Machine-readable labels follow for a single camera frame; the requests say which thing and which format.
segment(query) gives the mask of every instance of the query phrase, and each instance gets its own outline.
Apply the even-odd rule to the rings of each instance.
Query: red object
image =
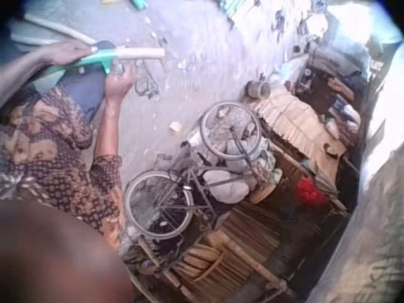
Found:
[[[318,189],[317,185],[304,176],[297,183],[296,193],[306,205],[321,206],[328,202],[327,197]]]

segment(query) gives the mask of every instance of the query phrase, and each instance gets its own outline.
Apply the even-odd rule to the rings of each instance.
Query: bicycle tire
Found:
[[[262,129],[261,129],[261,124],[259,123],[257,115],[250,109],[248,109],[246,106],[242,105],[241,103],[235,102],[235,101],[220,101],[215,104],[213,104],[202,116],[201,123],[199,124],[199,131],[201,133],[202,137],[202,142],[205,144],[207,149],[214,154],[215,156],[224,159],[224,160],[229,160],[229,161],[236,161],[236,160],[243,160],[245,159],[245,155],[228,155],[225,153],[222,153],[218,151],[209,141],[208,136],[206,135],[206,122],[210,116],[210,114],[218,107],[220,106],[236,106],[240,109],[244,109],[251,117],[252,120],[255,124],[255,127],[257,129],[257,140],[254,143],[253,147],[247,151],[247,154],[250,156],[252,155],[259,147],[259,144],[261,142],[261,137],[262,137]]]
[[[124,207],[125,211],[127,213],[127,216],[129,217],[130,221],[133,223],[133,225],[139,230],[139,232],[145,236],[152,237],[157,240],[167,240],[174,238],[181,234],[186,228],[188,227],[189,223],[191,223],[191,219],[193,217],[193,212],[191,210],[186,211],[186,216],[184,221],[180,224],[180,226],[175,229],[174,231],[168,233],[168,234],[156,234],[153,232],[149,232],[148,230],[144,229],[135,219],[133,216],[132,210],[131,210],[131,195],[133,193],[133,190],[136,188],[136,186],[146,180],[147,178],[151,177],[163,177],[166,179],[172,180],[172,176],[174,173],[168,173],[164,170],[149,170],[147,172],[141,173],[139,176],[135,177],[127,186],[124,194]],[[194,199],[192,197],[192,194],[188,191],[183,189],[182,192],[184,193],[187,201],[188,206],[194,206]]]

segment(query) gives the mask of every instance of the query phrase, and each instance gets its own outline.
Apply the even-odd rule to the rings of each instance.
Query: white pipe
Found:
[[[62,25],[59,23],[55,23],[55,22],[51,22],[51,21],[47,21],[45,19],[39,18],[37,16],[31,15],[30,13],[26,13],[24,16],[24,19],[26,19],[26,21],[32,22],[36,25],[39,25],[41,27],[45,27],[48,28],[50,30],[55,30],[59,33],[63,33],[67,36],[70,36],[72,38],[78,39],[83,41],[84,43],[87,44],[95,44],[97,43],[96,40],[90,38],[89,36],[85,35],[84,33],[80,33],[77,30],[73,30],[70,27],[67,27],[66,25]]]
[[[11,33],[11,39],[12,39],[12,41],[17,42],[17,43],[27,44],[27,45],[37,45],[37,46],[48,45],[48,44],[53,44],[53,43],[59,42],[58,40],[52,40],[52,39],[41,39],[41,38],[21,36],[16,33]]]
[[[165,49],[152,48],[133,48],[133,49],[116,49],[119,59],[162,59],[165,55]]]

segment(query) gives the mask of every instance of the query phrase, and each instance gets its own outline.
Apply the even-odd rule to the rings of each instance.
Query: rope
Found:
[[[266,285],[266,289],[271,290],[271,289],[277,289],[277,291],[270,295],[268,298],[265,298],[261,303],[268,303],[272,301],[274,298],[278,297],[282,292],[286,292],[288,289],[288,285],[285,280],[280,280],[279,284],[275,283],[268,283]]]

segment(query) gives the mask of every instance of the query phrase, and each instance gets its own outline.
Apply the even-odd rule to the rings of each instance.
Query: bicycle wheel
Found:
[[[124,194],[126,213],[143,235],[167,240],[187,228],[193,213],[182,207],[193,206],[194,200],[191,192],[179,183],[181,180],[182,177],[175,173],[152,170],[140,174],[128,184]],[[172,194],[162,201],[162,196],[170,191]]]
[[[204,114],[203,117],[201,119],[201,123],[200,123],[200,132],[201,132],[201,137],[202,137],[202,141],[205,144],[205,146],[207,147],[207,149],[209,149],[210,152],[212,152],[214,155],[218,156],[219,158],[222,158],[224,160],[230,160],[230,161],[234,161],[234,160],[242,160],[245,158],[245,155],[228,155],[225,153],[222,153],[221,151],[217,150],[215,148],[215,146],[211,143],[211,141],[208,139],[208,133],[207,133],[207,123],[208,123],[208,119],[210,118],[210,116],[216,112],[219,108],[221,107],[237,107],[239,109],[244,110],[248,116],[251,118],[252,122],[255,125],[255,128],[257,129],[257,138],[256,141],[254,142],[254,144],[252,145],[252,148],[246,150],[248,155],[253,154],[258,146],[259,143],[261,142],[261,136],[262,136],[262,129],[261,129],[261,125],[259,123],[259,120],[256,116],[256,114],[248,109],[247,107],[245,107],[244,105],[238,103],[238,102],[234,102],[234,101],[221,101],[221,102],[217,102],[215,104],[213,104]]]

